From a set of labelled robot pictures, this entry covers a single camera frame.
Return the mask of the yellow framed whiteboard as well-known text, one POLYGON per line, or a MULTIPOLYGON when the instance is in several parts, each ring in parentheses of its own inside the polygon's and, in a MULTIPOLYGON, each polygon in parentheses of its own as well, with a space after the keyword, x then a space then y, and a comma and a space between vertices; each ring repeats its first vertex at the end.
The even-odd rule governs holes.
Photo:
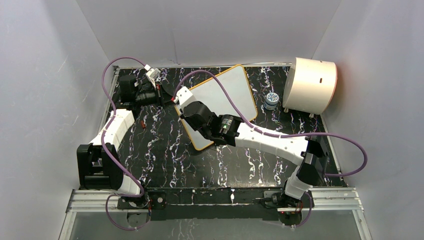
MULTIPOLYGON (((176 89, 187 87, 197 101, 205 104, 218 116, 224 114, 239 116, 239 111, 248 121, 256 119, 258 108, 244 66, 237 64, 216 74, 215 77, 217 79, 212 77, 210 70, 196 70, 186 75, 176 89), (188 87, 190 78, 203 73, 206 74, 206 80, 193 87, 188 87)), ((176 105, 175 109, 180 115, 182 108, 176 105)))

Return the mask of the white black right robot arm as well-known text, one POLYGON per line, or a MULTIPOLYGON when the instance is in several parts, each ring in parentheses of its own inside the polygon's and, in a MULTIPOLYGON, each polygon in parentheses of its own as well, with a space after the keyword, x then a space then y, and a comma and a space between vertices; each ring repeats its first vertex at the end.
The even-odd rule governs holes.
POLYGON ((282 202, 288 207, 295 207, 305 192, 325 182, 329 153, 321 136, 268 133, 266 128, 254 126, 239 116, 216 115, 200 101, 181 108, 180 118, 217 146, 253 148, 295 164, 296 169, 285 181, 281 194, 282 202))

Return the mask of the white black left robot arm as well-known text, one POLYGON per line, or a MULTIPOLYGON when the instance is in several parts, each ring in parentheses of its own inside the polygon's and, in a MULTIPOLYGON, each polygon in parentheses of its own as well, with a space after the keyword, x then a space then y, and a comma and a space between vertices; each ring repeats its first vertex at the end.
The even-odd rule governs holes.
POLYGON ((170 106, 172 96, 161 83, 138 80, 132 74, 119 77, 117 86, 118 93, 112 98, 116 109, 111 111, 98 135, 76 150, 80 187, 130 195, 129 200, 135 207, 144 208, 149 203, 149 194, 123 170, 118 149, 142 107, 170 106))

